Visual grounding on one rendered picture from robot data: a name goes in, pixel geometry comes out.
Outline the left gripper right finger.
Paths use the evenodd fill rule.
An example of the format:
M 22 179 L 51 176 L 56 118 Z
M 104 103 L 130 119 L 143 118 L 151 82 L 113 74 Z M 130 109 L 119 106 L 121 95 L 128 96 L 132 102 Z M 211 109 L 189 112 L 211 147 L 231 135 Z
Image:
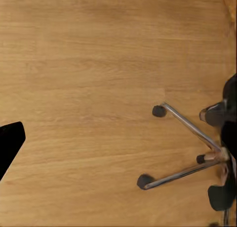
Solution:
M 226 121 L 221 139 L 237 161 L 237 123 Z

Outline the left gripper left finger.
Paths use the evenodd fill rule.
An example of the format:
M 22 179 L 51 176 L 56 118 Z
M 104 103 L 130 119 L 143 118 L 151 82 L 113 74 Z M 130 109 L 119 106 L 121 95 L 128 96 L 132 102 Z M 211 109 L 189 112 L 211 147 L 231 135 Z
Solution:
M 0 127 L 0 180 L 26 140 L 21 121 Z

